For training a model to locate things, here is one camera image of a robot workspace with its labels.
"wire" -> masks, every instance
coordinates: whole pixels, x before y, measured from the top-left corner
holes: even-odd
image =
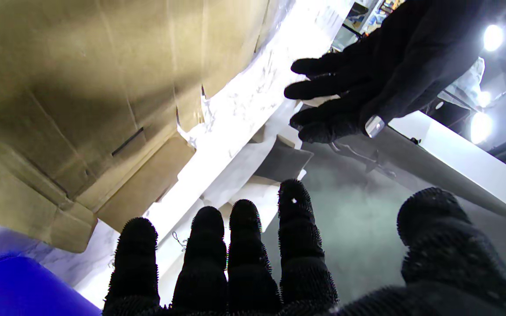
[[[173,238],[175,238],[175,240],[177,240],[177,242],[181,245],[181,247],[182,247],[181,252],[184,252],[185,250],[187,250],[188,239],[185,239],[182,242],[180,242],[179,238],[177,237],[177,232],[172,232],[171,236],[173,236]]]

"gloved hand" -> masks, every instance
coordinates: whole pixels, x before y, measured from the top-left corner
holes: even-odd
[[[281,293],[271,277],[261,222],[255,205],[235,203],[229,220],[231,244],[226,281],[224,224],[216,208],[195,216],[177,279],[173,303],[160,306],[155,248],[157,233],[143,218],[130,220],[115,254],[103,315],[257,315],[297,311],[318,314],[337,303],[325,266],[310,197],[301,182],[287,180],[279,190]]]
[[[371,60],[367,46],[372,38],[362,40],[358,50],[329,53],[321,58],[300,59],[291,69],[297,74],[307,75],[312,80],[296,82],[285,89],[289,99],[311,100],[317,97],[341,96],[329,100],[318,108],[308,108],[295,114],[290,125],[299,130],[304,142],[330,143],[337,138],[363,132],[360,112],[365,104],[380,93],[383,80],[369,72]]]
[[[202,208],[169,308],[160,306],[157,294],[157,233],[148,220],[131,220],[119,238],[103,315],[506,316],[506,266],[448,192],[423,190],[401,207],[398,231],[409,248],[401,269],[406,286],[389,286],[342,307],[335,307],[337,291],[301,182],[281,184],[278,215],[281,292],[271,278],[257,209],[240,200],[229,220],[229,280],[221,214]]]

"cardboard box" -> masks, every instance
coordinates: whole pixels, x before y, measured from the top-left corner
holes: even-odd
[[[177,181],[267,0],[0,0],[0,224],[73,252]]]

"bright light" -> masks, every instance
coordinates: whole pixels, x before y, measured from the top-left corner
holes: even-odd
[[[482,108],[485,108],[492,101],[492,94],[488,91],[482,91],[477,96],[477,102],[480,104]]]
[[[493,121],[485,113],[478,112],[472,117],[471,139],[472,143],[479,144],[492,133]]]
[[[490,25],[485,30],[484,47],[487,51],[493,52],[502,44],[502,29],[497,25]]]

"blue bin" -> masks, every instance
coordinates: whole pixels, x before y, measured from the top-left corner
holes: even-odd
[[[101,310],[38,262],[0,259],[0,316],[98,316]]]

